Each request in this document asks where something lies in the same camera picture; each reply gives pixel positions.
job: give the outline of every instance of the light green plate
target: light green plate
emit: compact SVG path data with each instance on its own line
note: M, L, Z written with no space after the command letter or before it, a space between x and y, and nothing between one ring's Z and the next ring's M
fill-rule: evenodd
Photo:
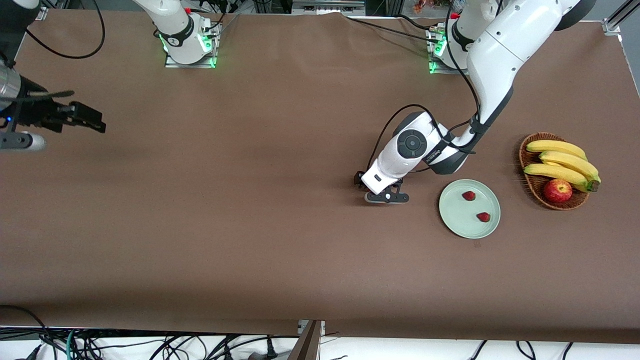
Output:
M476 193L476 199L462 197L467 191ZM489 213L491 220L482 222L476 217ZM462 179L447 185L440 195L440 216L451 231L468 239L480 239L491 234L500 222L500 203L493 191L475 180Z

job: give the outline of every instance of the wicker basket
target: wicker basket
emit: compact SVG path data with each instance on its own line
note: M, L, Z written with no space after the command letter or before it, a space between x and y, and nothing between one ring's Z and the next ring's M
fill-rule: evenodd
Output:
M554 135L552 133L536 133L527 136L524 139L522 144L520 145L520 151L518 152L518 157L520 158L520 165L524 169L527 165L533 163L540 163L540 159L538 158L538 153L527 151L527 144L535 141L535 140L559 140L566 141L560 136ZM543 191L547 182L549 182L549 178L545 176L537 176L537 175L528 175L524 174L524 179L529 187L529 190L533 194L533 196L540 201L545 207L553 210L573 210L584 204L589 198L588 193L583 193L578 190L573 190L573 195L571 199L566 202L562 202L559 204L548 202L545 200L543 195Z

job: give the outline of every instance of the brown tablecloth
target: brown tablecloth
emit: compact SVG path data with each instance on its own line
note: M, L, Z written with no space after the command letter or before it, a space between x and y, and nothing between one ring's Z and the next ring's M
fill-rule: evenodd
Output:
M640 340L640 101L599 24L551 36L459 172L407 176L408 204L374 206L352 178L393 112L418 102L447 126L474 112L459 76L429 74L420 40L338 14L240 16L216 69L165 69L145 13L104 18L92 58L27 38L17 59L108 129L35 130L45 151L0 155L2 302L60 326L295 333L319 318L343 335ZM70 54L100 35L81 11L31 29ZM583 207L528 197L514 150L538 131L599 167ZM440 192L462 178L500 200L485 239L438 216Z

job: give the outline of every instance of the red apple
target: red apple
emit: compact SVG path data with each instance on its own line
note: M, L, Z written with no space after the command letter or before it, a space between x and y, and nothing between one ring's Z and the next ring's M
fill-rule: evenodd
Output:
M553 179L545 185L544 194L545 198L550 202L559 203L571 199L573 190L570 183L560 179Z

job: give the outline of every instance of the banana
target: banana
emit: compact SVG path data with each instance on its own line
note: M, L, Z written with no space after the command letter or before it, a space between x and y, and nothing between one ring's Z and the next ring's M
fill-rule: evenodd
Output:
M584 177L586 177L589 181L595 180L599 183L602 182L602 180L600 180L600 176L598 175L598 169L588 161L583 160L575 155L559 151L545 151L539 155L539 158L542 161L551 161L553 163L558 163L566 168L570 168L571 170L577 171L580 174L584 175Z
M555 166L555 167L561 167L562 165L558 164L558 163L554 163L553 161L542 161L543 164L547 164L547 165L551 165L551 166Z
M536 140L527 144L527 151L543 152L543 151L560 151L567 154L576 155L583 160L587 160L584 151L572 143L561 142L557 140Z
M554 179L565 180L574 185L574 187L582 192L598 191L599 183L597 181L588 181L584 175L577 171L573 171L566 167L557 167L547 164L531 164L524 168L525 174L541 175L553 177Z

